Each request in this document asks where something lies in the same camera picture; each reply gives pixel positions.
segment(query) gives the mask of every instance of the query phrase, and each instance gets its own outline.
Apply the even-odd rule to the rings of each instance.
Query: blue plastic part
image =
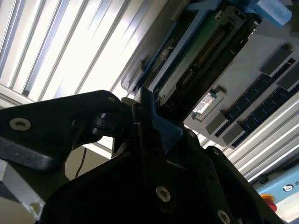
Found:
[[[244,13],[256,13],[278,27],[290,21],[292,12],[280,0],[230,0]]]
[[[284,186],[288,185],[292,190],[285,191]],[[297,193],[299,191],[299,166],[293,167],[256,190],[259,194],[270,194],[274,196],[274,203],[278,203],[292,194]]]
[[[162,144],[165,153],[167,154],[177,141],[182,137],[183,130],[171,123],[168,120],[160,117],[156,113],[156,103],[154,100],[154,94],[151,92],[151,113],[152,113],[152,125],[154,129],[160,132]]]

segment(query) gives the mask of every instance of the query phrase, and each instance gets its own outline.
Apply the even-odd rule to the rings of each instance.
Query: white wall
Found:
[[[81,164],[84,149],[82,147],[74,150],[66,164],[65,174],[73,179]],[[106,162],[107,159],[87,150],[84,165],[80,175]],[[19,204],[0,197],[0,223],[1,224],[34,224],[32,216]]]

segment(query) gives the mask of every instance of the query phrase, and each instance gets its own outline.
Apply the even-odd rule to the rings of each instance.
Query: blue panel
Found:
[[[170,67],[175,63],[178,56],[185,49],[186,45],[194,35],[195,31],[199,28],[202,21],[210,11],[217,9],[222,0],[207,0],[190,4],[187,10],[198,11],[194,20],[184,33],[183,37],[178,42],[175,49],[172,51],[169,58],[166,60],[155,79],[149,86],[149,90],[155,92],[159,85],[166,79]],[[265,17],[274,24],[282,26],[286,24],[292,17],[291,11],[284,6],[280,0],[230,0],[236,4],[244,13],[257,13],[261,17]]]
[[[259,194],[274,196],[274,203],[283,201],[285,198],[299,191],[299,166],[288,170],[256,190]]]

